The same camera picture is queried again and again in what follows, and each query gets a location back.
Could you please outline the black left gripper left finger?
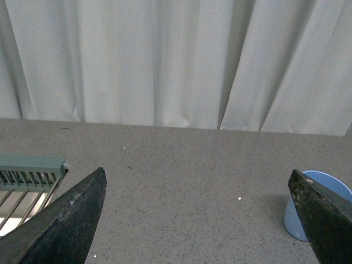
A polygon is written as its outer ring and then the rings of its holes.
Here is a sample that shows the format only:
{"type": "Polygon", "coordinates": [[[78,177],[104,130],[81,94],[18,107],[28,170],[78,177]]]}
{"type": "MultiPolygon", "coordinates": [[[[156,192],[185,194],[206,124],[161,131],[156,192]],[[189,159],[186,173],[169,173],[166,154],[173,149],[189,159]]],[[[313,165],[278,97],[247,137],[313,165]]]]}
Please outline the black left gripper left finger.
{"type": "Polygon", "coordinates": [[[30,220],[1,238],[1,263],[85,263],[106,195],[97,168],[30,220]]]}

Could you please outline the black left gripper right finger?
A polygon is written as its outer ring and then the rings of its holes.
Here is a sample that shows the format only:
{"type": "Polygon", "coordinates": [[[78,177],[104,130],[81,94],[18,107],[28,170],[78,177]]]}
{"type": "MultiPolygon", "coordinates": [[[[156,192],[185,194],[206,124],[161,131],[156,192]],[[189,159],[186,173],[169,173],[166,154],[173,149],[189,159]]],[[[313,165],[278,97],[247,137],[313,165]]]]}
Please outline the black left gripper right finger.
{"type": "Polygon", "coordinates": [[[351,263],[351,201],[297,169],[288,188],[319,263],[351,263]]]}

